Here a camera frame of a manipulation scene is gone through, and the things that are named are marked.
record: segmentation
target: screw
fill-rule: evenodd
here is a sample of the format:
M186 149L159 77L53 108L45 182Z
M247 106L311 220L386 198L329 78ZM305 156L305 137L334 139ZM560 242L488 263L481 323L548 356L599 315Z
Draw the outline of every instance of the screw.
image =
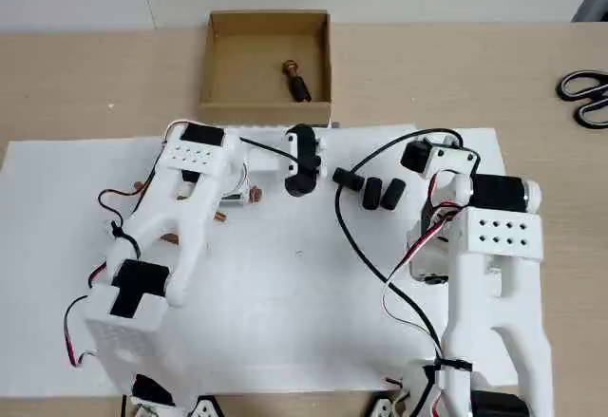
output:
M289 90L296 102L310 102L313 98L302 77L297 74L297 62L288 59L283 63L283 73L287 76Z

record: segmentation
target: white bracket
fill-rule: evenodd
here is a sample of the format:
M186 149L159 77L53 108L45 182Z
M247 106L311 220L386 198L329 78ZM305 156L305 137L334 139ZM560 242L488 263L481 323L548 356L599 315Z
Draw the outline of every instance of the white bracket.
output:
M446 146L432 146L422 178L428 180L436 173L447 169L470 175L476 161L477 157L470 151Z
M388 398L378 398L368 417L390 417L392 402Z

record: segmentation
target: black plastic part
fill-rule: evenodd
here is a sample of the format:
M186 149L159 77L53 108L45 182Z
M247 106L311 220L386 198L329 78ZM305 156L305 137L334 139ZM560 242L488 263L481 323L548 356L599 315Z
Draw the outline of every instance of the black plastic part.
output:
M164 283L169 269L155 263L127 259L112 279L119 292L110 314L132 318L143 294L164 296Z
M294 197L310 194L316 187L317 168L321 158L316 155L317 141L312 127L298 124L287 131L297 136L297 159L303 165L297 166L297 173L285 179L285 189Z
M529 417L525 401L511 393L472 390L471 408L474 417Z
M213 405L214 409L216 410L216 414L218 415L218 417L224 417L224 413L222 412L221 408L219 407L218 400L216 399L215 396L213 396L213 395L201 395L199 397L199 399L197 400L197 407L199 406L199 403L201 401L210 401L211 404ZM204 413L206 412L206 409L203 408L202 412L203 412L203 415L205 415Z
M185 182L199 182L200 173L193 172L192 170L181 170L181 180Z
M432 144L426 140L409 142L401 157L401 164L412 172L424 172L431 147Z
M304 79L299 75L288 78L289 92L292 93L292 97L296 102L310 102L313 98L309 92Z
M333 172L333 182L342 184L344 187L348 187L354 192L359 192L363 188L365 179L356 173L350 172L342 167L337 167Z
M380 195L382 194L382 180L370 177L365 183L363 192L363 207L366 210L375 210L380 205Z
M473 195L469 205L490 210L525 213L525 189L521 178L501 175L471 175Z
M135 376L135 382L131 389L133 396L150 401L152 403L158 403L159 405L174 406L173 396L163 386L161 386L154 379L150 379L143 374L137 374Z
M180 138L187 142L221 146L224 141L224 135L224 129L219 127L189 123Z
M398 178L393 178L389 187L387 187L384 196L382 196L382 199L380 200L380 206L385 210L394 210L405 190L406 182L399 180Z
M429 286L436 286L437 284L445 284L447 282L447 276L445 275L429 275L424 278L425 284Z

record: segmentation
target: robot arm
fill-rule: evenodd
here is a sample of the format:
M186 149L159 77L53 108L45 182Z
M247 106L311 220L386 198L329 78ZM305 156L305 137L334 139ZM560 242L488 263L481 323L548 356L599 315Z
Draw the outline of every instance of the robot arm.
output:
M427 152L421 155L424 147ZM449 225L445 268L432 270L433 275L445 274L448 279L448 322L441 343L444 356L472 363L487 332L496 332L518 373L525 403L522 406L512 395L477 392L471 386L470 370L441 367L435 382L442 390L447 415L493 415L484 411L501 408L506 412L501 415L552 417L551 349L542 328L542 221L536 214L542 196L538 184L475 174L462 150L429 142L410 146L409 161L406 150L404 160L410 167L416 161L412 150L418 152L417 170L423 177L458 169L451 182L437 191L442 197L434 202L450 200L464 207ZM420 267L415 275L425 276ZM488 274L500 275L499 295L491 293Z

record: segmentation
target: white 3d-printed robot arm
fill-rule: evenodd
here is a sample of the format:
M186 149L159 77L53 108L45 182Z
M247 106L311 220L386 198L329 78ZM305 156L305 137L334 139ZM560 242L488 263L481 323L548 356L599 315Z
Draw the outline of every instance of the white 3d-printed robot arm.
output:
M183 124L173 127L156 165L155 178L137 212L123 227L142 251L166 233L178 234L178 262L165 264L171 269L165 286L165 296L171 306L183 305L190 275L200 254L206 250L207 229L217 211L225 180L231 168L239 169L242 165L237 134L226 132L221 145L210 145L182 140L185 128ZM199 179L190 197L177 200L182 170L199 173ZM134 256L131 243L117 239L107 258L110 279L125 259Z

